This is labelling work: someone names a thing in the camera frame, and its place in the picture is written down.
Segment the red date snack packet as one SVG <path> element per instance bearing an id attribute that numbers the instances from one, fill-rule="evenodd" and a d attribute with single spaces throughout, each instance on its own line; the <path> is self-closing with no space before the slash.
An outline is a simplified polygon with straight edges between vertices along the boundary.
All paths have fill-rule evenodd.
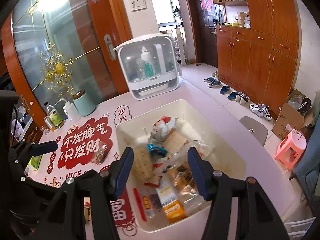
<path id="1" fill-rule="evenodd" d="M 160 185 L 160 180 L 164 176 L 164 174 L 167 172 L 167 170 L 171 168 L 170 164 L 166 163 L 157 163 L 155 164 L 155 169 L 152 172 L 152 177 L 150 179 L 147 179 L 146 182 L 143 184 L 145 186 L 154 187 L 157 188 Z"/>

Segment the mixed nuts packet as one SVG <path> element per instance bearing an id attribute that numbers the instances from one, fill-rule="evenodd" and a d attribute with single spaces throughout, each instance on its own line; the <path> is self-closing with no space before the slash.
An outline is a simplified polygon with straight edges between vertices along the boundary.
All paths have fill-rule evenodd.
<path id="1" fill-rule="evenodd" d="M 108 144 L 104 143 L 103 141 L 100 141 L 97 145 L 97 148 L 93 152 L 90 162 L 95 165 L 102 164 L 105 161 L 109 151 L 110 148 Z"/>

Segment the toast bread packet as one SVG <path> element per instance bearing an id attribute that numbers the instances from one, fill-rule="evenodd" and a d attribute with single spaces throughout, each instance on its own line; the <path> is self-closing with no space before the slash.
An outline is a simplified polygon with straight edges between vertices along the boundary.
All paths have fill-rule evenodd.
<path id="1" fill-rule="evenodd" d="M 163 148 L 169 155 L 177 153 L 184 145 L 188 144 L 189 140 L 179 131 L 170 132 L 168 137 L 163 142 Z"/>

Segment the egg yolk pastry bag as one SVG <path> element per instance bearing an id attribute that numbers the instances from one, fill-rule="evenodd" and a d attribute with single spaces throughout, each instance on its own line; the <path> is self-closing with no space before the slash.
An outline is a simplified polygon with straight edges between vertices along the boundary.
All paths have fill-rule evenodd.
<path id="1" fill-rule="evenodd" d="M 168 169 L 167 176 L 185 201 L 198 195 L 191 169 L 186 161 Z"/>

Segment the grey round stool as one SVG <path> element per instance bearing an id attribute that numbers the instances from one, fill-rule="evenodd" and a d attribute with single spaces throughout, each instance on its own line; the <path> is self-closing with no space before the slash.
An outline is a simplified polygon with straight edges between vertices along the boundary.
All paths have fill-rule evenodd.
<path id="1" fill-rule="evenodd" d="M 262 146 L 265 145 L 268 135 L 268 129 L 255 119 L 249 116 L 244 116 L 240 120 L 240 123 L 260 142 Z"/>

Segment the blue snack packet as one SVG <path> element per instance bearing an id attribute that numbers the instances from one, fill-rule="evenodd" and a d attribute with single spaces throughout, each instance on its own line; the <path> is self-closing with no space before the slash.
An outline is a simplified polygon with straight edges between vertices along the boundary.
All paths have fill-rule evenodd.
<path id="1" fill-rule="evenodd" d="M 151 155 L 159 155 L 162 158 L 164 158 L 167 155 L 167 150 L 163 147 L 154 144 L 147 144 L 147 146 Z"/>

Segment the red white candy packet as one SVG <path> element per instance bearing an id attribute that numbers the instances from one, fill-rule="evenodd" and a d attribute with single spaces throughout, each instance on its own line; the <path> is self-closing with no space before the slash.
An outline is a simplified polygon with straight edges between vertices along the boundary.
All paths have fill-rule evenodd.
<path id="1" fill-rule="evenodd" d="M 164 141 L 176 128 L 178 118 L 163 116 L 152 127 L 151 137 L 157 141 Z"/>

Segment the yellow puff snack bag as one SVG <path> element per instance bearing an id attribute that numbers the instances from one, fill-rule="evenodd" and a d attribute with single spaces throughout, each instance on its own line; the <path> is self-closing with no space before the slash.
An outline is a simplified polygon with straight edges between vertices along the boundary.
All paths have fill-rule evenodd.
<path id="1" fill-rule="evenodd" d="M 134 160 L 132 165 L 133 175 L 142 182 L 152 177 L 153 166 L 146 148 L 139 147 L 134 149 Z"/>

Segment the orange oats bar packet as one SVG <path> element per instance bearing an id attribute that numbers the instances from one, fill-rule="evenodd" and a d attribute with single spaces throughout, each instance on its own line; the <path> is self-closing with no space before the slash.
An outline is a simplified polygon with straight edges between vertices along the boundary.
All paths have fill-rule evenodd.
<path id="1" fill-rule="evenodd" d="M 170 224 L 178 222 L 186 217 L 184 206 L 178 199 L 174 188 L 164 177 L 161 178 L 159 187 L 156 188 L 156 192 L 165 216 Z"/>

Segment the dark seaweed snack packet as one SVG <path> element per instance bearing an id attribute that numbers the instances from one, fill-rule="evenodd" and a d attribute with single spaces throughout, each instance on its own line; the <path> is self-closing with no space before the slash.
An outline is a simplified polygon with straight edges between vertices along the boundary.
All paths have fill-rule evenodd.
<path id="1" fill-rule="evenodd" d="M 143 187 L 138 189 L 138 193 L 147 219 L 156 218 L 162 211 L 156 190 L 151 187 Z"/>

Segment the green tissue box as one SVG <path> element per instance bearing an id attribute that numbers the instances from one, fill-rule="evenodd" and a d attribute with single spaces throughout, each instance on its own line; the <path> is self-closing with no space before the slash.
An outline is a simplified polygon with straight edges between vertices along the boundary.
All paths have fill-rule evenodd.
<path id="1" fill-rule="evenodd" d="M 42 159 L 42 155 L 39 155 L 36 157 L 32 156 L 27 165 L 27 168 L 29 169 L 29 171 L 37 171 L 39 169 L 41 159 Z"/>

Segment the clear bottle green label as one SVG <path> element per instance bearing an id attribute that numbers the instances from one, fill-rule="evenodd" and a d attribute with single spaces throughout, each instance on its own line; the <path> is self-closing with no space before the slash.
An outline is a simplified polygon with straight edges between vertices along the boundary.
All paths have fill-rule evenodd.
<path id="1" fill-rule="evenodd" d="M 50 105 L 48 102 L 45 102 L 44 106 L 46 107 L 47 116 L 53 125 L 56 128 L 61 127 L 63 125 L 63 119 L 56 108 L 53 105 Z"/>

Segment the pink plastic stool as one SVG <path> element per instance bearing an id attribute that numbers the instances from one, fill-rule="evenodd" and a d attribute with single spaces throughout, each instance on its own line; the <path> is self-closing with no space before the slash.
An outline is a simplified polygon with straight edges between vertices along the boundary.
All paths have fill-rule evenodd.
<path id="1" fill-rule="evenodd" d="M 302 157 L 306 146 L 304 135 L 293 129 L 279 144 L 274 159 L 280 161 L 287 170 L 292 170 Z"/>

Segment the small orange-bottom jar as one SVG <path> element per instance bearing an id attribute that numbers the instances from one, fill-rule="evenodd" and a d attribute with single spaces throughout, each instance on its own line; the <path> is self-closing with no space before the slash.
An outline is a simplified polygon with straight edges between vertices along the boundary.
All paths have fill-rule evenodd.
<path id="1" fill-rule="evenodd" d="M 44 122 L 47 125 L 47 127 L 51 130 L 51 131 L 55 131 L 56 127 L 55 125 L 52 123 L 52 121 L 50 120 L 49 116 L 46 116 L 44 118 Z"/>

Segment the cardboard box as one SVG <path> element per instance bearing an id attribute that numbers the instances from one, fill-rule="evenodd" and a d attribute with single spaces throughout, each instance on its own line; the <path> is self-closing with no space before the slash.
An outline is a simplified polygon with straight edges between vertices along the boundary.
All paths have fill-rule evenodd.
<path id="1" fill-rule="evenodd" d="M 306 112 L 300 113 L 290 105 L 289 101 L 295 96 L 302 97 L 300 107 L 301 109 L 306 109 Z M 283 140 L 293 129 L 296 129 L 305 134 L 306 128 L 310 124 L 312 124 L 312 119 L 312 102 L 303 93 L 295 89 L 286 98 L 285 103 L 283 104 L 276 122 L 272 128 L 272 132 L 281 140 Z"/>

